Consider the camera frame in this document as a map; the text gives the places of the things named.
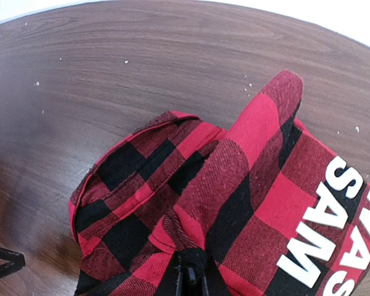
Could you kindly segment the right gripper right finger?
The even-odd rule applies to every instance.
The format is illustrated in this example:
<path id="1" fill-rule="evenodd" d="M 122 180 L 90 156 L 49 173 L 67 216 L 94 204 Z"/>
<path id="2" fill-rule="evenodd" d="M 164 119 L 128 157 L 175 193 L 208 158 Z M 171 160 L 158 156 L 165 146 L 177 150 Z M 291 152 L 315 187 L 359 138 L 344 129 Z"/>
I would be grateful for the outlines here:
<path id="1" fill-rule="evenodd" d="M 175 295 L 212 295 L 207 281 L 207 254 L 200 248 L 178 252 Z"/>

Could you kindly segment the red black plaid shirt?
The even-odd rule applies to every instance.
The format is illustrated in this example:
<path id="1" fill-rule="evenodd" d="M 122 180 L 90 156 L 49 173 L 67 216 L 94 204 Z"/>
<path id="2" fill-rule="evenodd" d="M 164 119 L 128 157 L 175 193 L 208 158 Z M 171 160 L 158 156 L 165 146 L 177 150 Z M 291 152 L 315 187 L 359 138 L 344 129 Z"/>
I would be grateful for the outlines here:
<path id="1" fill-rule="evenodd" d="M 175 295 L 178 252 L 212 295 L 350 295 L 370 268 L 370 184 L 296 117 L 276 75 L 230 129 L 167 112 L 113 146 L 69 201 L 76 295 Z"/>

